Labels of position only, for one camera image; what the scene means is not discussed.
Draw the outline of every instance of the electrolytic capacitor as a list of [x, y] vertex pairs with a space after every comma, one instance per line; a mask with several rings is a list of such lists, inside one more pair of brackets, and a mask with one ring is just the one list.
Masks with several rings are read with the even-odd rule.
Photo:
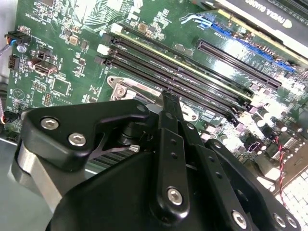
[[257, 141], [259, 142], [259, 148], [260, 148], [260, 150], [265, 151], [267, 147], [266, 147], [266, 145], [263, 143], [263, 141], [262, 141], [261, 139], [258, 139]]
[[222, 134], [220, 137], [219, 137], [220, 141], [223, 143], [223, 145], [227, 145], [228, 142], [229, 142], [229, 138], [227, 135], [225, 134]]
[[252, 119], [255, 121], [256, 125], [260, 128], [265, 125], [265, 121], [258, 115], [253, 115]]
[[280, 120], [277, 120], [275, 125], [280, 129], [280, 131], [287, 131], [288, 127]]
[[270, 113], [264, 108], [260, 110], [260, 115], [267, 120], [271, 118]]
[[300, 127], [300, 126], [299, 126], [297, 123], [295, 123], [295, 122], [290, 123], [290, 127], [291, 127], [294, 131], [296, 131], [296, 132], [302, 132], [302, 131], [303, 131], [303, 128]]

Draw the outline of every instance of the ram slot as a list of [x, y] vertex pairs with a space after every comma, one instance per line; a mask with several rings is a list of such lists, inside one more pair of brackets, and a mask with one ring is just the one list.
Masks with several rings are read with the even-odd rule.
[[223, 63], [228, 64], [233, 67], [235, 70], [247, 75], [251, 79], [254, 79], [264, 85], [267, 85], [274, 90], [277, 90], [282, 84], [281, 82], [275, 80], [274, 78], [262, 73], [261, 71], [249, 66], [243, 61], [232, 57], [221, 49], [218, 49], [206, 42], [203, 39], [199, 39], [196, 45], [197, 50], [203, 52], [206, 55], [209, 55]]
[[209, 104], [215, 105], [220, 107], [223, 110], [231, 110], [235, 111], [237, 113], [243, 112], [244, 109], [239, 107], [237, 104], [234, 104], [234, 102], [227, 102], [222, 100], [221, 98], [217, 97], [211, 92], [206, 92], [204, 90], [194, 88], [192, 89], [192, 86], [190, 83], [187, 83], [185, 80], [180, 79], [178, 77], [173, 76], [166, 70], [160, 69], [159, 67], [154, 66], [152, 63], [142, 60], [139, 58], [139, 56], [136, 56], [134, 54], [124, 52], [124, 51], [118, 51], [115, 52], [112, 57], [115, 57], [117, 59], [123, 60], [125, 62], [131, 63], [133, 65], [139, 65], [143, 68], [147, 68], [149, 71], [153, 72], [155, 75], [162, 76], [166, 79], [169, 79], [170, 81], [176, 83], [179, 88], [183, 89], [183, 91], [188, 92], [191, 95], [194, 95], [196, 98], [199, 98], [200, 100], [206, 101]]
[[107, 66], [113, 66], [115, 68], [120, 68], [122, 70], [130, 72], [131, 74], [133, 74], [135, 76], [142, 77], [142, 78], [156, 84], [158, 87], [161, 87], [164, 90], [170, 90], [170, 91], [174, 92], [175, 94], [177, 94], [179, 97], [182, 97], [184, 99], [188, 99], [188, 100], [194, 102], [196, 105], [201, 105], [205, 109], [208, 109], [208, 110], [216, 113], [217, 115], [220, 115], [220, 116], [225, 117], [227, 119], [228, 118], [235, 119], [235, 115], [232, 112], [223, 110], [221, 108], [215, 107], [211, 104], [208, 104], [206, 102], [201, 101], [199, 98], [196, 98], [196, 97], [190, 95], [189, 93], [182, 91], [181, 89], [178, 88], [178, 86], [174, 86], [174, 84], [172, 84], [171, 81], [166, 80], [162, 76], [152, 75], [148, 71], [138, 69], [135, 66], [130, 65], [126, 61], [119, 60], [119, 59], [116, 59], [116, 58], [107, 58], [104, 63]]
[[[126, 50], [122, 50], [121, 46], [116, 47], [115, 51], [118, 53], [128, 53]], [[196, 76], [194, 74], [187, 75], [187, 74], [184, 74], [183, 72], [180, 72], [176, 65], [169, 63], [168, 61], [165, 62], [164, 60], [156, 57], [155, 55], [151, 53], [149, 55], [147, 53], [139, 53], [139, 54], [140, 56], [138, 55], [138, 57], [142, 57], [142, 55], [146, 55], [147, 58], [152, 58], [153, 60], [150, 60], [150, 63], [152, 65], [159, 67], [160, 69], [163, 69], [168, 73], [171, 73], [177, 78], [181, 78], [182, 80], [184, 80], [185, 82], [191, 84], [192, 86], [196, 88], [206, 90], [209, 94], [214, 94], [215, 96], [221, 98], [222, 100], [226, 100], [232, 103], [236, 102], [239, 105], [241, 105], [242, 103], [244, 104], [250, 103], [250, 101], [243, 99], [239, 96], [236, 96], [235, 94], [231, 92], [223, 91], [221, 88], [211, 84], [210, 82], [204, 80], [203, 78], [199, 76]]]
[[220, 87], [212, 84], [211, 82], [207, 81], [206, 79], [199, 77], [198, 75], [185, 71], [183, 69], [179, 69], [177, 65], [173, 64], [172, 62], [169, 62], [168, 60], [163, 60], [158, 55], [152, 54], [151, 52], [147, 50], [140, 50], [140, 48], [134, 44], [125, 45], [122, 42], [117, 44], [117, 48], [123, 50], [125, 48], [126, 50], [131, 49], [133, 51], [136, 51], [142, 55], [146, 55], [148, 58], [153, 59], [153, 65], [162, 67], [165, 70], [168, 70], [170, 73], [172, 73], [174, 76], [182, 77], [184, 80], [189, 82], [190, 84], [194, 85], [197, 88], [212, 90], [216, 92], [216, 95], [221, 97], [224, 100], [227, 100], [229, 102], [237, 102], [238, 104], [249, 104], [250, 101], [237, 96], [236, 94], [225, 91], [221, 89]]
[[[183, 61], [190, 63], [190, 64], [193, 64], [194, 67], [195, 67], [195, 70], [192, 71], [192, 68], [190, 68], [189, 66], [185, 65], [184, 63], [182, 63], [178, 60], [174, 60], [170, 57], [168, 59], [165, 58], [166, 60], [171, 61], [173, 64], [176, 64], [177, 68], [182, 67], [181, 72], [184, 72], [184, 73], [191, 72], [193, 74], [199, 75], [200, 77], [203, 77], [203, 78], [205, 77], [205, 79], [210, 81], [212, 84], [215, 84], [218, 87], [223, 87], [225, 90], [228, 90], [229, 92], [235, 93], [236, 95], [241, 96], [242, 98], [251, 100], [251, 97], [253, 97], [254, 93], [250, 89], [246, 88], [245, 86], [243, 86], [243, 85], [241, 85], [241, 84], [221, 75], [218, 72], [215, 72], [214, 70], [211, 70], [211, 69], [209, 69], [205, 66], [202, 66], [197, 61], [194, 61], [194, 60], [184, 56], [183, 54], [179, 53], [178, 51], [171, 49], [171, 48], [167, 47], [166, 45], [159, 43], [158, 41], [151, 40], [148, 37], [146, 37], [145, 35], [137, 32], [137, 31], [135, 31], [135, 30], [133, 30], [133, 29], [127, 27], [127, 26], [123, 26], [123, 27], [127, 32], [130, 32], [130, 33], [132, 33], [136, 36], [139, 36], [142, 39], [140, 41], [143, 41], [145, 44], [151, 44], [151, 46], [154, 45], [154, 46], [157, 46], [161, 49], [164, 49], [164, 50], [166, 50], [170, 53], [173, 53], [173, 54], [177, 55], [178, 57], [180, 57]], [[159, 55], [160, 58], [164, 58], [164, 56], [165, 56], [164, 54], [162, 54], [158, 51], [154, 52], [153, 51], [154, 48], [149, 47], [147, 45], [143, 45], [141, 42], [136, 41], [133, 38], [127, 36], [127, 35], [124, 35], [124, 34], [121, 34], [121, 33], [115, 33], [114, 35], [116, 37], [119, 37], [120, 39], [122, 39], [122, 40], [120, 40], [121, 43], [125, 43], [126, 45], [132, 44], [134, 46], [137, 46], [139, 48], [147, 50], [148, 52]]]

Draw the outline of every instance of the black plastic bracket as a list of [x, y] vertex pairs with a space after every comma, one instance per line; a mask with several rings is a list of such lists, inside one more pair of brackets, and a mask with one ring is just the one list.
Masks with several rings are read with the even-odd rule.
[[[251, 215], [253, 223], [260, 230], [301, 230], [294, 216], [273, 198], [273, 195], [224, 145], [217, 140], [209, 140], [205, 143], [205, 147], [217, 154], [232, 188], [240, 192], [237, 194], [238, 197], [244, 198], [245, 205], [242, 206], [245, 208], [245, 212]], [[286, 217], [291, 217], [296, 223], [296, 228], [291, 226], [289, 222], [285, 222], [283, 229], [274, 219], [275, 214], [284, 220], [286, 220]]]
[[246, 228], [251, 230], [248, 217], [245, 215], [241, 204], [239, 203], [228, 177], [224, 172], [215, 152], [204, 147], [197, 129], [188, 122], [182, 122], [185, 141], [185, 153], [193, 155], [198, 172], [204, 177], [205, 185], [212, 194], [212, 200], [217, 205], [214, 215], [219, 230], [244, 230], [241, 229], [232, 217], [234, 212], [240, 213], [247, 221]]
[[183, 120], [178, 98], [164, 92], [159, 114], [158, 144], [150, 208], [164, 224], [185, 219], [190, 210], [184, 141], [178, 134], [178, 119]]
[[[66, 171], [82, 169], [96, 148], [98, 134], [106, 133], [128, 122], [141, 122], [148, 118], [149, 110], [136, 100], [81, 104], [73, 106], [39, 108], [30, 111], [24, 119], [21, 139], [25, 147]], [[45, 129], [41, 121], [52, 118], [59, 126]], [[73, 146], [70, 134], [82, 134], [86, 143]]]

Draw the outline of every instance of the pcie slot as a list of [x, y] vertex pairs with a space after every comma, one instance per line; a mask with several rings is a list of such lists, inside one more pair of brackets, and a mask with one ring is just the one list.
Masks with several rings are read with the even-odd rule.
[[[238, 91], [238, 92], [243, 92], [244, 95], [245, 95], [244, 98], [247, 98], [247, 99], [249, 98], [249, 99], [251, 99], [250, 97], [252, 97], [252, 96], [254, 95], [254, 93], [253, 93], [249, 88], [246, 88], [245, 86], [243, 86], [243, 85], [241, 85], [241, 84], [239, 84], [239, 83], [237, 83], [237, 82], [235, 82], [235, 81], [233, 81], [233, 80], [227, 78], [226, 76], [223, 76], [222, 74], [220, 74], [220, 73], [218, 73], [218, 72], [215, 72], [214, 70], [211, 70], [211, 69], [209, 69], [209, 68], [206, 67], [206, 66], [203, 66], [203, 65], [200, 64], [199, 62], [197, 62], [197, 61], [195, 61], [195, 60], [193, 60], [193, 59], [190, 59], [190, 58], [184, 56], [182, 53], [180, 53], [180, 52], [178, 52], [178, 51], [176, 51], [176, 50], [174, 50], [174, 49], [171, 49], [171, 48], [169, 48], [168, 46], [166, 46], [166, 45], [164, 45], [164, 44], [162, 44], [162, 43], [160, 43], [160, 42], [158, 42], [158, 41], [149, 39], [149, 38], [146, 37], [144, 34], [141, 34], [140, 32], [135, 31], [134, 29], [132, 29], [132, 28], [130, 28], [130, 27], [124, 25], [124, 24], [121, 24], [121, 26], [124, 28], [125, 31], [127, 31], [127, 32], [129, 32], [129, 33], [132, 33], [132, 34], [134, 34], [134, 35], [136, 35], [136, 36], [142, 38], [142, 39], [143, 39], [145, 42], [147, 42], [148, 44], [149, 44], [149, 43], [150, 43], [150, 44], [153, 44], [153, 45], [155, 45], [155, 46], [157, 46], [157, 47], [160, 47], [160, 48], [162, 48], [162, 49], [164, 49], [164, 50], [166, 50], [166, 51], [168, 51], [168, 52], [171, 52], [171, 53], [177, 55], [178, 57], [180, 57], [180, 58], [183, 59], [184, 61], [186, 61], [186, 62], [188, 62], [188, 63], [190, 63], [190, 64], [193, 64], [193, 66], [194, 66], [197, 70], [199, 70], [200, 72], [204, 72], [206, 75], [209, 75], [211, 78], [218, 79], [218, 80], [219, 80], [220, 82], [222, 82], [223, 84], [227, 85], [228, 87], [230, 87], [230, 88], [232, 88], [232, 89], [236, 89], [236, 91]], [[123, 35], [123, 34], [115, 34], [115, 35], [118, 35], [118, 36], [120, 36], [122, 39], [124, 39], [123, 42], [127, 42], [127, 41], [128, 41], [128, 42], [132, 43], [131, 40], [133, 40], [133, 39], [131, 39], [130, 37], [127, 37], [127, 36], [125, 36], [125, 35]]]
[[122, 59], [122, 60], [125, 60], [126, 62], [134, 63], [144, 68], [147, 68], [148, 70], [154, 72], [155, 74], [159, 76], [163, 76], [166, 79], [171, 80], [172, 82], [176, 83], [182, 89], [186, 89], [187, 92], [189, 92], [192, 95], [195, 95], [196, 98], [199, 98], [200, 100], [204, 100], [208, 102], [209, 104], [220, 105], [220, 107], [222, 107], [223, 110], [235, 110], [236, 112], [244, 111], [243, 108], [240, 108], [238, 105], [227, 102], [227, 101], [223, 101], [221, 98], [218, 98], [216, 95], [213, 95], [210, 92], [206, 92], [198, 88], [192, 89], [191, 84], [187, 83], [186, 81], [173, 76], [169, 72], [166, 72], [165, 70], [162, 70], [154, 66], [153, 64], [145, 60], [142, 60], [139, 57], [131, 53], [118, 50], [117, 53], [114, 53], [112, 55], [112, 57], [115, 57], [120, 60]]
[[177, 94], [178, 96], [184, 98], [184, 99], [188, 99], [194, 103], [196, 103], [197, 105], [201, 105], [203, 106], [204, 108], [222, 116], [222, 117], [225, 117], [225, 118], [233, 118], [235, 119], [235, 116], [228, 112], [228, 111], [224, 111], [220, 108], [217, 108], [213, 105], [210, 105], [210, 104], [207, 104], [203, 101], [201, 101], [200, 99], [197, 99], [195, 98], [194, 96], [184, 92], [184, 91], [181, 91], [180, 89], [178, 89], [177, 87], [175, 86], [172, 86], [170, 85], [170, 83], [166, 82], [164, 78], [160, 77], [159, 75], [151, 75], [149, 72], [146, 72], [144, 70], [140, 70], [138, 68], [136, 68], [135, 66], [132, 66], [128, 63], [126, 63], [125, 61], [122, 61], [122, 60], [119, 60], [119, 59], [115, 59], [115, 58], [107, 58], [106, 61], [105, 61], [105, 64], [107, 66], [114, 66], [116, 68], [120, 68], [120, 69], [123, 69], [125, 71], [128, 71], [130, 73], [132, 73], [133, 75], [135, 76], [140, 76], [152, 83], [155, 83], [157, 86], [165, 89], [165, 90], [171, 90], [172, 92], [174, 92], [175, 94]]
[[249, 66], [248, 64], [238, 60], [231, 55], [227, 54], [221, 49], [218, 49], [212, 46], [210, 43], [204, 41], [203, 39], [198, 39], [197, 50], [214, 57], [217, 60], [220, 60], [223, 63], [228, 64], [237, 71], [247, 75], [248, 77], [261, 82], [269, 87], [277, 90], [282, 84], [281, 82], [275, 80], [274, 78], [260, 72], [259, 70]]
[[167, 60], [162, 60], [162, 58], [160, 58], [159, 56], [152, 54], [151, 52], [148, 52], [147, 50], [140, 50], [140, 48], [134, 44], [124, 44], [122, 42], [119, 42], [118, 45], [123, 46], [124, 48], [130, 48], [134, 51], [140, 52], [140, 54], [146, 55], [149, 58], [153, 59], [153, 64], [156, 66], [160, 66], [160, 67], [164, 67], [166, 69], [168, 69], [174, 76], [181, 75], [183, 76], [183, 78], [188, 81], [188, 79], [191, 80], [190, 84], [192, 84], [192, 82], [194, 82], [194, 86], [197, 88], [201, 88], [201, 86], [204, 86], [208, 89], [211, 89], [215, 92], [217, 92], [219, 95], [221, 95], [221, 98], [224, 100], [228, 100], [229, 102], [238, 102], [239, 104], [250, 104], [250, 101], [242, 98], [240, 96], [237, 96], [236, 94], [232, 93], [232, 92], [228, 92], [228, 91], [224, 91], [221, 88], [217, 87], [216, 85], [212, 84], [211, 82], [195, 75], [194, 73], [190, 73], [188, 71], [185, 70], [179, 70], [178, 66], [173, 64], [172, 62], [169, 62]]

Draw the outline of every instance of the black pcie slot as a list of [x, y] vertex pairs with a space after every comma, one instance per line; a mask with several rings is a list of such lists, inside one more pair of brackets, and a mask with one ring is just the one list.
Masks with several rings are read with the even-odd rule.
[[217, 60], [220, 60], [223, 63], [228, 64], [229, 66], [233, 67], [235, 70], [247, 75], [248, 77], [257, 80], [269, 87], [277, 90], [282, 84], [281, 82], [275, 80], [274, 78], [262, 73], [261, 71], [249, 66], [248, 64], [244, 63], [241, 60], [238, 60], [228, 53], [224, 52], [221, 49], [218, 49], [212, 46], [210, 43], [206, 42], [203, 39], [198, 39], [197, 50], [214, 57]]
[[187, 89], [187, 91], [192, 94], [195, 95], [196, 98], [199, 98], [200, 100], [204, 100], [206, 102], [208, 102], [209, 104], [213, 104], [213, 105], [220, 105], [221, 109], [223, 110], [232, 110], [232, 111], [236, 111], [236, 112], [240, 112], [240, 111], [244, 111], [243, 108], [240, 108], [238, 105], [234, 104], [234, 103], [230, 103], [227, 101], [223, 101], [221, 98], [218, 98], [217, 96], [213, 95], [210, 92], [206, 92], [204, 90], [201, 89], [192, 89], [191, 85], [189, 83], [187, 83], [186, 81], [173, 76], [172, 74], [170, 74], [169, 72], [166, 72], [165, 70], [162, 70], [156, 66], [154, 66], [153, 64], [140, 59], [139, 57], [130, 54], [128, 52], [122, 51], [122, 50], [118, 50], [117, 53], [114, 53], [112, 55], [112, 57], [115, 58], [119, 58], [119, 59], [123, 59], [126, 62], [133, 62], [134, 64], [140, 65], [144, 68], [147, 68], [148, 70], [152, 71], [153, 73], [159, 75], [159, 76], [163, 76], [166, 79], [171, 80], [172, 82], [176, 83], [179, 87], [181, 87], [182, 89]]
[[178, 75], [182, 75], [185, 78], [190, 78], [191, 80], [193, 80], [197, 83], [195, 85], [196, 87], [200, 87], [200, 85], [204, 85], [207, 88], [218, 92], [223, 97], [229, 98], [230, 101], [233, 100], [233, 101], [238, 102], [239, 104], [242, 104], [242, 103], [250, 104], [249, 100], [247, 100], [243, 97], [237, 96], [236, 94], [234, 94], [232, 92], [222, 90], [220, 87], [214, 85], [210, 81], [207, 81], [206, 79], [204, 79], [204, 78], [202, 78], [202, 77], [200, 77], [200, 76], [198, 76], [198, 75], [196, 75], [192, 72], [186, 71], [184, 69], [179, 69], [179, 67], [176, 64], [174, 64], [174, 63], [172, 63], [168, 60], [163, 60], [158, 55], [153, 54], [153, 53], [147, 51], [146, 49], [143, 49], [143, 48], [141, 48], [141, 47], [139, 47], [135, 44], [131, 44], [131, 43], [126, 44], [123, 41], [119, 41], [117, 45], [120, 45], [120, 46], [122, 46], [126, 49], [127, 48], [132, 49], [134, 51], [139, 52], [140, 54], [146, 55], [147, 57], [153, 59], [155, 61], [156, 65], [160, 65], [160, 66], [163, 66], [163, 67], [169, 69], [175, 76], [177, 76], [176, 74], [178, 74]]
[[228, 77], [225, 77], [223, 76], [222, 74], [214, 71], [214, 70], [211, 70], [209, 69], [208, 67], [206, 66], [203, 66], [201, 63], [193, 60], [193, 59], [190, 59], [186, 56], [184, 56], [182, 53], [174, 50], [174, 49], [171, 49], [169, 48], [168, 46], [156, 41], [156, 40], [153, 40], [153, 39], [149, 39], [148, 37], [146, 37], [144, 34], [124, 25], [124, 24], [120, 24], [125, 31], [127, 32], [130, 32], [140, 38], [142, 38], [144, 41], [146, 41], [148, 44], [153, 44], [157, 47], [161, 47], [163, 48], [164, 50], [168, 51], [168, 52], [171, 52], [175, 55], [177, 55], [178, 57], [180, 57], [181, 59], [183, 59], [184, 61], [188, 62], [188, 63], [191, 63], [194, 65], [194, 67], [201, 71], [201, 72], [204, 72], [205, 74], [215, 78], [215, 79], [219, 79], [221, 82], [223, 82], [224, 84], [226, 84], [227, 86], [231, 87], [231, 88], [234, 88], [234, 89], [239, 89], [239, 91], [243, 92], [245, 95], [249, 96], [249, 97], [252, 97], [254, 95], [254, 93], [247, 87], [233, 81], [232, 79], [229, 79]]
[[203, 106], [204, 108], [222, 116], [222, 117], [225, 117], [225, 118], [235, 118], [235, 116], [233, 114], [231, 114], [230, 112], [226, 112], [222, 109], [219, 109], [219, 108], [216, 108], [210, 104], [207, 104], [205, 102], [201, 102], [200, 99], [196, 99], [194, 98], [193, 96], [191, 96], [190, 94], [186, 93], [186, 92], [183, 92], [179, 89], [177, 89], [176, 87], [174, 86], [171, 86], [169, 83], [166, 83], [164, 82], [164, 80], [161, 78], [159, 79], [159, 76], [153, 76], [151, 74], [149, 74], [148, 72], [145, 72], [143, 70], [140, 70], [140, 69], [137, 69], [136, 67], [134, 66], [131, 66], [130, 64], [127, 64], [121, 60], [118, 60], [118, 59], [115, 59], [115, 58], [107, 58], [106, 61], [105, 61], [105, 64], [107, 66], [114, 66], [116, 68], [120, 68], [120, 69], [123, 69], [125, 71], [128, 71], [130, 73], [132, 73], [133, 75], [135, 76], [140, 76], [152, 83], [155, 83], [157, 86], [165, 89], [165, 90], [170, 90], [172, 92], [174, 92], [175, 94], [177, 94], [179, 97], [182, 97], [184, 99], [188, 99], [194, 103], [196, 103], [197, 105], [201, 105]]

